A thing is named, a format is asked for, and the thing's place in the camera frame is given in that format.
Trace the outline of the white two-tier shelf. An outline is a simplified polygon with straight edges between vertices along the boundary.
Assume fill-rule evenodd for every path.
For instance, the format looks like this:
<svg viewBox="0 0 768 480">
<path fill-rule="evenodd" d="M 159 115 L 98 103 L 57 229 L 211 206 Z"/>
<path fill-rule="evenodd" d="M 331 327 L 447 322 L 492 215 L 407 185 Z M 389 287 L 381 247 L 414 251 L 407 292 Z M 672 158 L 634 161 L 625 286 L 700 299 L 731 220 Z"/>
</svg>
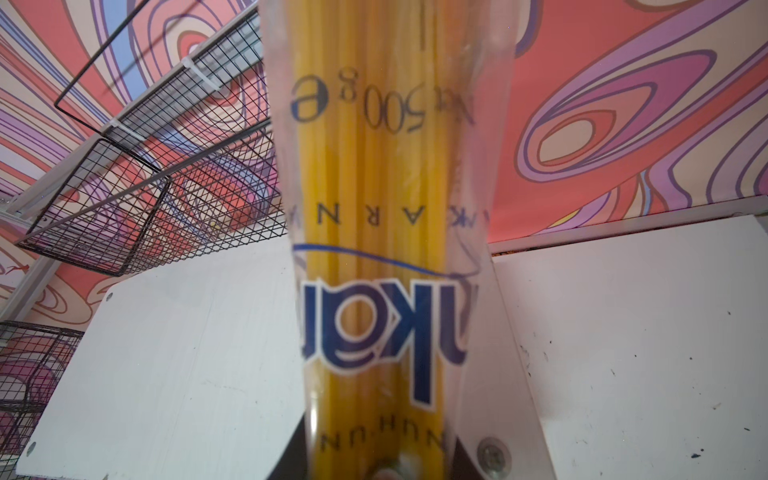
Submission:
<svg viewBox="0 0 768 480">
<path fill-rule="evenodd" d="M 763 479 L 767 234 L 752 216 L 499 256 L 459 437 L 484 479 Z M 289 245 L 113 286 L 18 463 L 266 479 L 304 411 Z"/>
</svg>

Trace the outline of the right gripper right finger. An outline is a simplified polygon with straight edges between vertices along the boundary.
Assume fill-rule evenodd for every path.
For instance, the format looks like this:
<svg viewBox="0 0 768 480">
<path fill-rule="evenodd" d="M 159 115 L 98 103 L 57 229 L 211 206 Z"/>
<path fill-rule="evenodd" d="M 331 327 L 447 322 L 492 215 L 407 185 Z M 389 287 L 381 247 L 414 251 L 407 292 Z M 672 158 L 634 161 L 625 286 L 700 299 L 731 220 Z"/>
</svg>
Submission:
<svg viewBox="0 0 768 480">
<path fill-rule="evenodd" d="M 483 480 L 483 475 L 473 464 L 471 456 L 468 454 L 460 439 L 456 439 L 452 467 L 450 471 L 451 480 Z"/>
</svg>

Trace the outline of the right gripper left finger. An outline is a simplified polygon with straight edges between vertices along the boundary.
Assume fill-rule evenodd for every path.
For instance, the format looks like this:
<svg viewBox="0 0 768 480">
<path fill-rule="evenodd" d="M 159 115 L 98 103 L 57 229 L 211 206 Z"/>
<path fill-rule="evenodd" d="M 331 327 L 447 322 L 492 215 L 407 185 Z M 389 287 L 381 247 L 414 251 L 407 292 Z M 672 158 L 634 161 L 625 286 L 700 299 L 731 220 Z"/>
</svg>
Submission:
<svg viewBox="0 0 768 480">
<path fill-rule="evenodd" d="M 267 480 L 306 480 L 308 458 L 305 419 L 301 418 Z"/>
</svg>

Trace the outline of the clear blue spaghetti bag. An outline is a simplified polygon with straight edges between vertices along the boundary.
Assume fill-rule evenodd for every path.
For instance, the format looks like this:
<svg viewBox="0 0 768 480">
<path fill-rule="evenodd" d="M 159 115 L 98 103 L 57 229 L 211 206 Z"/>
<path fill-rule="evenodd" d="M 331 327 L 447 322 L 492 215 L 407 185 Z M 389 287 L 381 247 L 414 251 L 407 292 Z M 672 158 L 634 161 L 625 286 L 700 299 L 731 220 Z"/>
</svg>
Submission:
<svg viewBox="0 0 768 480">
<path fill-rule="evenodd" d="M 446 479 L 514 1 L 263 1 L 311 479 Z"/>
</svg>

